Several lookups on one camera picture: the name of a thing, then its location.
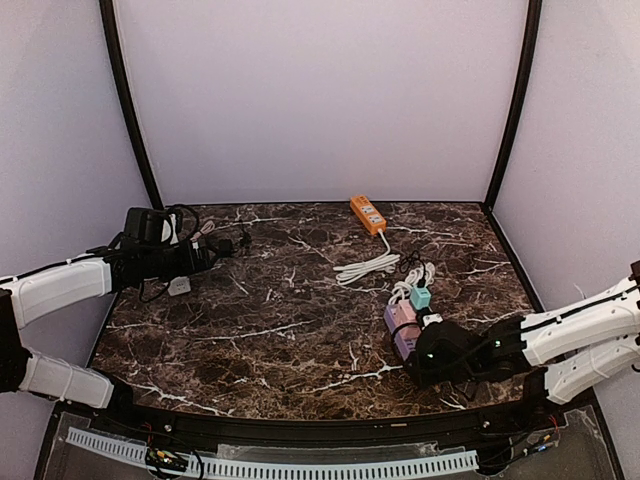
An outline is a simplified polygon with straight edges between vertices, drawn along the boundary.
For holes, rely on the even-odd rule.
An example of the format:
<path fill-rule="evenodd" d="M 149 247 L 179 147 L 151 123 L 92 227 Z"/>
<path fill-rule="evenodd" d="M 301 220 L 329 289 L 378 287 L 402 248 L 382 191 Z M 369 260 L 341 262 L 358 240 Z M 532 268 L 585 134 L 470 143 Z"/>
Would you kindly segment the black adapter with thin cable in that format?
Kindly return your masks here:
<path fill-rule="evenodd" d="M 245 225 L 244 222 L 240 222 L 238 224 L 239 230 L 240 230 L 240 236 L 237 240 L 232 240 L 234 243 L 234 247 L 235 247 L 235 254 L 234 256 L 238 256 L 238 255 L 242 255 L 244 253 L 246 253 L 251 244 L 252 244 L 252 237 L 250 235 L 250 233 L 247 230 L 247 227 Z"/>

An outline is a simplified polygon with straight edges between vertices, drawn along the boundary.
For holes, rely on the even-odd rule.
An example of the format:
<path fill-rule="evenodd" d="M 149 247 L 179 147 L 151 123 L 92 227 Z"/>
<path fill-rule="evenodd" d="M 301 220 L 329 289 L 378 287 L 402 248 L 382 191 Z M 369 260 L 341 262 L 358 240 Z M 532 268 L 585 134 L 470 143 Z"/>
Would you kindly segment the white USB charger with cable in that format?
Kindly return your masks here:
<path fill-rule="evenodd" d="M 197 242 L 200 238 L 211 234 L 215 230 L 215 223 L 213 220 L 206 221 L 191 237 L 192 242 Z"/>

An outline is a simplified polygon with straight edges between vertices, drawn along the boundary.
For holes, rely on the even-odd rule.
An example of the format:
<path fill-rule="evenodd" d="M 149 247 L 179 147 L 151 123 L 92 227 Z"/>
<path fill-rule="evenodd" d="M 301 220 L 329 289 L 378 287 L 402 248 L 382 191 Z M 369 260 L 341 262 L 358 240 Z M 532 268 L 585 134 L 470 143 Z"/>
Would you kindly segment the white cube adapter with sticker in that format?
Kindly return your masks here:
<path fill-rule="evenodd" d="M 191 283 L 188 277 L 176 277 L 168 285 L 167 293 L 174 297 L 187 294 L 191 291 Z"/>

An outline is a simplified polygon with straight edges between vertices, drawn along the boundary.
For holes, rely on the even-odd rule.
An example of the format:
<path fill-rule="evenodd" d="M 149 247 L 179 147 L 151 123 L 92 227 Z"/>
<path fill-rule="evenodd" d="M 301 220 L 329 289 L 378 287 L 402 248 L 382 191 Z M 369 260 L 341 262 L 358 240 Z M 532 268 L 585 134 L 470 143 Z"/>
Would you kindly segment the purple power strip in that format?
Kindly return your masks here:
<path fill-rule="evenodd" d="M 401 300 L 386 307 L 384 321 L 399 357 L 406 361 L 415 350 L 416 342 L 421 334 L 420 325 L 416 320 L 416 312 L 408 300 Z"/>

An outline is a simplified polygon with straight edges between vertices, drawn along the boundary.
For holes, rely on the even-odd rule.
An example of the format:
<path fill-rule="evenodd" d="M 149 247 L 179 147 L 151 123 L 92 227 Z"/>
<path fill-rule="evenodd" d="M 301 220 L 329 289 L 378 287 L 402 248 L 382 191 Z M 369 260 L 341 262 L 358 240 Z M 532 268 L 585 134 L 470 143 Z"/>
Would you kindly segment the pink cube adapter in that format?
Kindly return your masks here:
<path fill-rule="evenodd" d="M 409 300 L 400 300 L 395 304 L 396 328 L 400 328 L 398 335 L 403 340 L 415 340 L 421 334 L 421 324 L 416 317 L 416 311 L 412 308 Z"/>

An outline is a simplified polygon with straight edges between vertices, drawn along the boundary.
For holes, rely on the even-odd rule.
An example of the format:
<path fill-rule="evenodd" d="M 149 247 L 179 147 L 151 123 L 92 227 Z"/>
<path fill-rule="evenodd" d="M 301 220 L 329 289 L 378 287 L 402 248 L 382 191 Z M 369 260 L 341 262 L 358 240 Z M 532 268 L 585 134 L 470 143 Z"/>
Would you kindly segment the teal plug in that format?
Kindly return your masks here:
<path fill-rule="evenodd" d="M 420 311 L 430 307 L 431 292 L 425 286 L 415 285 L 409 295 L 409 302 L 415 311 Z"/>

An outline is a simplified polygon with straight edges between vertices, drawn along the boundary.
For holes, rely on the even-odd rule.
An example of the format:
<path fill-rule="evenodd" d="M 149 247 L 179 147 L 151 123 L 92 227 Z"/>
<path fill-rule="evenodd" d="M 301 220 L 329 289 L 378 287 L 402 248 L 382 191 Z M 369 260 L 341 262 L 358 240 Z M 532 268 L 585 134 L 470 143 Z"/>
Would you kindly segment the orange power strip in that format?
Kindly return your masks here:
<path fill-rule="evenodd" d="M 358 195 L 351 197 L 350 208 L 371 235 L 375 236 L 380 232 L 386 231 L 386 219 L 366 196 Z"/>

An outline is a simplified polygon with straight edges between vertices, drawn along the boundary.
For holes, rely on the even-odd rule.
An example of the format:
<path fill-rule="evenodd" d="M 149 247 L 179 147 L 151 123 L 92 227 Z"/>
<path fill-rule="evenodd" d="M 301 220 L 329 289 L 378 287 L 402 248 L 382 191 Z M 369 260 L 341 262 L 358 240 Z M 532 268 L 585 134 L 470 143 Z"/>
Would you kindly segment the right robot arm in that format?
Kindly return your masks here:
<path fill-rule="evenodd" d="M 639 265 L 592 297 L 556 310 L 512 316 L 482 334 L 419 314 L 396 327 L 417 337 L 404 357 L 419 386 L 525 377 L 524 396 L 558 405 L 639 360 Z"/>

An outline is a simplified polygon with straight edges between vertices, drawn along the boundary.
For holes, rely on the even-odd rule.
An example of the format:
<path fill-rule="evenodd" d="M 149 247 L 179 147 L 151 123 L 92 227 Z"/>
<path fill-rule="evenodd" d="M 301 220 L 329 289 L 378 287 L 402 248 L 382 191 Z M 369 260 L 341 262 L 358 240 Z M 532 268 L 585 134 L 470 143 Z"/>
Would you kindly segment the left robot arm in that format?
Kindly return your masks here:
<path fill-rule="evenodd" d="M 124 409 L 132 403 L 126 383 L 88 367 L 44 355 L 22 343 L 32 322 L 85 300 L 128 288 L 144 291 L 148 280 L 166 284 L 211 269 L 232 256 L 233 243 L 213 246 L 204 239 L 166 245 L 120 240 L 31 273 L 1 280 L 1 391 L 18 391 L 95 410 Z"/>

